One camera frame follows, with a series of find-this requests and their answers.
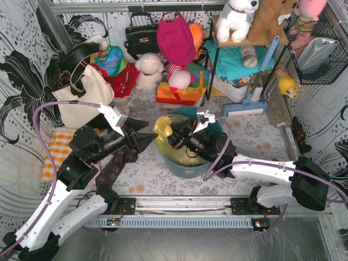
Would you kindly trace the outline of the yellow plastic trash bag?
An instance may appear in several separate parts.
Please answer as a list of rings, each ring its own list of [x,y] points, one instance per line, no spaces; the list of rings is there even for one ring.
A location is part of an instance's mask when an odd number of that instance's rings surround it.
[[[178,148],[174,148],[178,135],[176,135],[176,129],[172,125],[183,123],[186,120],[190,120],[190,118],[181,114],[165,114],[157,118],[153,126],[153,133],[157,134],[156,147],[175,164],[186,167],[203,165],[207,161],[195,152],[190,151],[186,145],[178,145]]]

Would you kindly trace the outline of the teal plastic trash bin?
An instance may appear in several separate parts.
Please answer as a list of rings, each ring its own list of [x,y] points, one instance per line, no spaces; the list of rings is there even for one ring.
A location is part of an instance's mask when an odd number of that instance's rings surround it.
[[[188,106],[180,107],[170,111],[168,114],[181,114],[189,117],[190,119],[197,120],[197,108]],[[230,164],[234,156],[236,156],[236,147],[233,145],[230,138],[228,138],[227,133],[222,130],[221,125],[216,123],[210,123],[207,128],[203,129],[207,133],[207,144],[206,144],[206,153],[205,155],[199,155],[201,158],[207,161],[207,163],[194,166],[186,167],[173,163],[162,153],[162,156],[165,159],[168,169],[177,177],[180,178],[195,178],[202,175],[211,164],[217,159],[218,156],[221,156],[219,161],[213,167],[213,171]]]

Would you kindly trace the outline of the blue floor squeegee mop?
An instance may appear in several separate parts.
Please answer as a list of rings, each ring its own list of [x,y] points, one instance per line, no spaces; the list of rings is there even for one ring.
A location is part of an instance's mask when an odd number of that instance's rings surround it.
[[[280,36],[276,35],[268,48],[268,51],[265,55],[265,58],[261,64],[260,70],[257,74],[256,80],[251,86],[250,92],[242,100],[241,103],[228,104],[223,106],[222,116],[232,117],[232,116],[241,116],[241,115],[253,115],[253,114],[262,114],[267,110],[267,103],[265,101],[251,102],[253,93],[257,87],[258,81],[261,79],[262,73],[265,72],[269,61],[271,60],[280,40]]]

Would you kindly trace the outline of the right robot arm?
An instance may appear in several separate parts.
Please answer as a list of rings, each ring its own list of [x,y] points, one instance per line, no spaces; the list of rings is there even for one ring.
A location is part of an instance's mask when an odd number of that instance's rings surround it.
[[[253,212],[270,209],[278,204],[298,203],[314,211],[326,208],[329,175],[315,162],[300,156],[296,161],[268,161],[237,154],[235,146],[224,132],[207,134],[197,131],[197,120],[172,123],[167,140],[175,150],[185,146],[203,160],[213,163],[213,171],[221,178],[254,178],[270,182],[256,186],[248,199]]]

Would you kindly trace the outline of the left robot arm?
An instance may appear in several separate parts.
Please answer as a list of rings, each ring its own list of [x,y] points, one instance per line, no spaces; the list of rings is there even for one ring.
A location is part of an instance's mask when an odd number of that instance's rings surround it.
[[[65,239],[88,220],[113,213],[120,199],[114,182],[157,138],[156,133],[140,132],[146,126],[147,121],[127,119],[119,132],[102,137],[88,126],[76,130],[56,182],[29,220],[4,236],[1,260],[15,251],[19,260],[52,260]]]

